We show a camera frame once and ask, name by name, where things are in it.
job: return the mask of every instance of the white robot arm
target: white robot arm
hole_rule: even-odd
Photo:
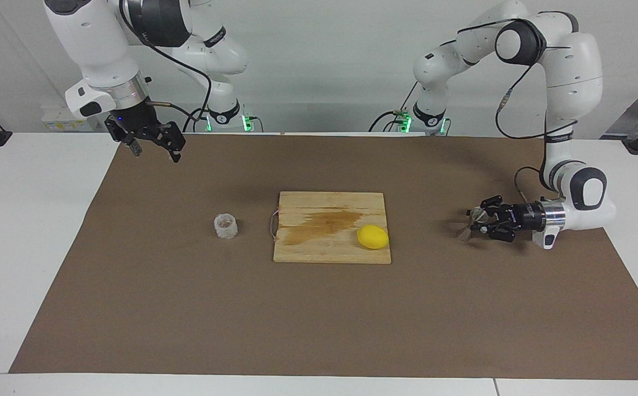
[[[175,48],[173,58],[202,73],[218,73],[207,81],[185,68],[209,92],[204,110],[212,116],[229,115],[227,124],[232,124],[238,114],[234,107],[239,105],[223,74],[241,73],[246,53],[226,37],[218,20],[212,21],[215,17],[209,9],[211,0],[193,4],[189,0],[45,0],[55,33],[82,70],[83,79],[65,93],[72,113],[86,118],[108,111],[111,115],[105,124],[115,141],[140,155],[136,138],[150,140],[177,162],[185,145],[182,131],[175,123],[158,121],[155,109],[148,105],[148,81],[128,50],[130,43],[145,41]]]
[[[191,0],[191,36],[184,45],[173,48],[171,55],[203,70],[212,82],[208,101],[211,128],[246,128],[241,104],[226,75],[243,73],[248,65],[244,47],[229,37],[211,0]],[[208,81],[188,68],[178,67],[208,90]]]
[[[579,32],[573,15],[560,11],[530,15],[519,0],[488,10],[460,30],[456,40],[417,60],[414,72],[422,83],[422,95],[414,105],[415,118],[429,129],[437,128],[446,112],[449,78],[492,52],[505,63],[530,67],[538,63],[545,70],[548,106],[546,131],[540,136],[546,151],[540,181],[559,197],[505,205],[501,196],[495,196],[471,213],[471,230],[505,241],[513,241],[515,231],[533,230],[535,243],[549,250],[559,231],[610,223],[616,210],[606,195],[605,174],[571,156],[573,126],[598,105],[603,92],[598,45],[592,35]],[[500,103],[498,115],[511,93],[510,89]]]

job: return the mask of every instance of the green light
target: green light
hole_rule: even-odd
[[[449,136],[450,130],[450,118],[444,118],[442,121],[442,128],[439,131],[439,136]]]
[[[253,130],[253,123],[248,120],[248,117],[243,116],[243,125],[246,132],[251,132]]]
[[[412,128],[412,117],[410,117],[409,113],[400,114],[404,120],[402,120],[402,125],[400,126],[400,132],[409,133],[410,128]]]

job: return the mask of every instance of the stain on cutting board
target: stain on cutting board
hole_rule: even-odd
[[[296,246],[313,238],[334,235],[339,231],[354,227],[362,214],[347,210],[346,207],[336,208],[341,211],[312,213],[307,220],[294,226],[287,226],[289,233],[284,243]]]

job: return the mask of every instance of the white wall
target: white wall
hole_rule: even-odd
[[[402,103],[414,82],[411,70],[417,56],[450,40],[458,28],[497,2],[216,0],[215,4],[229,33],[249,51],[249,69],[233,81],[241,100],[263,118],[266,130],[357,131]],[[601,105],[581,121],[578,137],[599,137],[638,98],[638,1],[525,3],[532,11],[575,13],[581,30],[598,38],[606,92]],[[0,119],[9,128],[34,130],[40,118],[37,101],[56,100],[55,89],[63,92],[80,74],[55,38],[42,0],[0,0],[0,14],[10,26],[0,30],[15,32],[12,40],[0,40]],[[19,63],[27,55],[10,53],[9,46],[19,43],[35,66]],[[198,105],[202,92],[174,65],[145,47],[133,52],[146,75],[153,77],[156,100],[189,108]],[[491,56],[454,78],[449,108],[452,133],[495,135],[495,107],[522,70]],[[28,73],[30,80],[24,80]],[[513,133],[540,132],[545,100],[543,72],[535,70],[515,91],[502,115],[503,125]]]

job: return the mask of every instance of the white table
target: white table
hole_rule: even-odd
[[[17,133],[0,148],[0,394],[638,394],[633,381],[4,374],[116,147],[106,134]],[[638,286],[638,156],[588,140],[574,155],[608,175],[619,214],[606,230]]]

